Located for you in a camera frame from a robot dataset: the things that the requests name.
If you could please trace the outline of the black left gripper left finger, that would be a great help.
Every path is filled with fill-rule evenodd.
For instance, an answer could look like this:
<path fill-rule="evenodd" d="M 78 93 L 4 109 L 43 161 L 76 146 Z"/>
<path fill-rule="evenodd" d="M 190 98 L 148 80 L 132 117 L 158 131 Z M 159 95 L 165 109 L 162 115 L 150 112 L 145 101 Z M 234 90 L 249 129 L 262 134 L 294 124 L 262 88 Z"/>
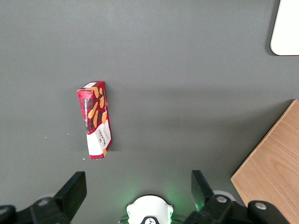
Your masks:
<path fill-rule="evenodd" d="M 30 207 L 34 224 L 69 224 L 87 195 L 84 171 L 76 172 L 53 196 L 37 200 Z"/>

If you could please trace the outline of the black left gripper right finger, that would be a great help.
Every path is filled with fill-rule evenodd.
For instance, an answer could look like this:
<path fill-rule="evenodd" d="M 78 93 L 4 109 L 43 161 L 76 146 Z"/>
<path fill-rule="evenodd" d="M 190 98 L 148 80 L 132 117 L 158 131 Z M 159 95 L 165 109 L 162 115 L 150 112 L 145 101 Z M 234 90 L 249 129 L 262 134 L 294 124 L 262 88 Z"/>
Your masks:
<path fill-rule="evenodd" d="M 184 221 L 185 224 L 228 224 L 233 201 L 224 195 L 216 195 L 200 170 L 191 174 L 191 192 L 196 206 Z"/>

